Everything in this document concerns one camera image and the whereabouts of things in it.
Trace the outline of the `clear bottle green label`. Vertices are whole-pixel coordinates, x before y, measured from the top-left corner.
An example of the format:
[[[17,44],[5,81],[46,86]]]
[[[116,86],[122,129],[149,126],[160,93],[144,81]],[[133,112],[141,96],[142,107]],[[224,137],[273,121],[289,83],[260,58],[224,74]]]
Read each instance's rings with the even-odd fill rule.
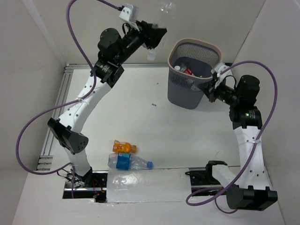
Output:
[[[186,79],[186,85],[185,87],[188,90],[192,90],[192,91],[201,91],[201,89],[199,88],[199,85],[197,84],[197,82],[191,80],[191,79]]]

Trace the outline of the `red label water bottle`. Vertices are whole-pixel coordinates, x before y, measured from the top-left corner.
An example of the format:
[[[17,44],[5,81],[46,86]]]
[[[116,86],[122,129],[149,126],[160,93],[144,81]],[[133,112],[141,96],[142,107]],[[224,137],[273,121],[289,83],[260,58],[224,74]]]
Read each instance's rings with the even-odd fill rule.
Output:
[[[180,72],[193,76],[193,72],[186,66],[180,68]]]

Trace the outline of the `small orange juice bottle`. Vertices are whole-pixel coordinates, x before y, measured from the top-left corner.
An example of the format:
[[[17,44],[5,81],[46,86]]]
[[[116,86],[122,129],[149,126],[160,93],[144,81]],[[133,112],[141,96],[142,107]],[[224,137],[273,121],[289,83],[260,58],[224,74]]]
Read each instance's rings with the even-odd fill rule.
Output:
[[[137,147],[136,145],[131,145],[128,142],[120,142],[115,140],[112,151],[115,153],[136,153]]]

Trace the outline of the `crushed bottle blue label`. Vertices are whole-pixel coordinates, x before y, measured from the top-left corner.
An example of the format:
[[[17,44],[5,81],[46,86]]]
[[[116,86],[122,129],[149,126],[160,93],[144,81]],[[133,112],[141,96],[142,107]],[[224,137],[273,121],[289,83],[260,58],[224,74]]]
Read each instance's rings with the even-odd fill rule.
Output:
[[[153,162],[142,159],[129,153],[112,153],[108,158],[108,167],[111,169],[131,171],[152,169]]]

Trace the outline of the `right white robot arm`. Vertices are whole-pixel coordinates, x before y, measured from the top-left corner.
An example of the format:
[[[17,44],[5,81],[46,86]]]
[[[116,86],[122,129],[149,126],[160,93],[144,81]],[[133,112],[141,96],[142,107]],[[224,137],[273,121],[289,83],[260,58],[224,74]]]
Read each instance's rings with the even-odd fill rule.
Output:
[[[234,175],[225,162],[209,161],[205,180],[210,184],[218,181],[223,186],[230,209],[263,211],[278,200],[278,194],[270,188],[263,161],[263,122],[255,106],[260,81],[254,76],[244,75],[235,88],[225,82],[216,83],[216,80],[211,80],[200,84],[199,88],[210,102],[218,99],[229,105],[241,169]]]

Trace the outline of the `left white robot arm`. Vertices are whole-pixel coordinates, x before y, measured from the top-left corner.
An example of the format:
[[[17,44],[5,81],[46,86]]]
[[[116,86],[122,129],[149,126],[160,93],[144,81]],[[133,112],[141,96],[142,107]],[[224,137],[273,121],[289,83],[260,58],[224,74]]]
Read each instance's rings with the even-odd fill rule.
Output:
[[[122,64],[141,46],[155,49],[167,33],[166,28],[160,28],[157,24],[137,21],[136,25],[136,28],[128,28],[123,37],[115,28],[108,28],[101,33],[97,45],[98,60],[77,102],[59,118],[51,118],[47,123],[65,149],[72,163],[75,180],[82,187],[89,186],[93,177],[85,151],[89,139],[81,133],[87,118],[123,74]]]

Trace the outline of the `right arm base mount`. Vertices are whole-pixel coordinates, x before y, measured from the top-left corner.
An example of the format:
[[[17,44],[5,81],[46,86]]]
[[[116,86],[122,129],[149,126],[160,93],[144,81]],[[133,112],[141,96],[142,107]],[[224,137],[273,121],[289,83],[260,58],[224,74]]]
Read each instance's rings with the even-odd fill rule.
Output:
[[[216,179],[208,175],[205,168],[190,168],[185,172],[185,175],[190,179],[191,193],[210,188],[209,190],[195,194],[195,196],[213,196],[223,189],[223,186]]]

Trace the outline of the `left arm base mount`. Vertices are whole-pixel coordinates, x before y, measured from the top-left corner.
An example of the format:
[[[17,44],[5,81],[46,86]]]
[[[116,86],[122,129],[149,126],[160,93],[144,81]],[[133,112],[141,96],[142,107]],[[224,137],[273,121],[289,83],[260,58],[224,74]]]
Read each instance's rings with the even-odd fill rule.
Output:
[[[106,203],[108,171],[94,171],[88,184],[84,184],[75,178],[72,189],[72,173],[64,170],[66,174],[60,175],[65,179],[63,199],[92,199],[95,203]]]

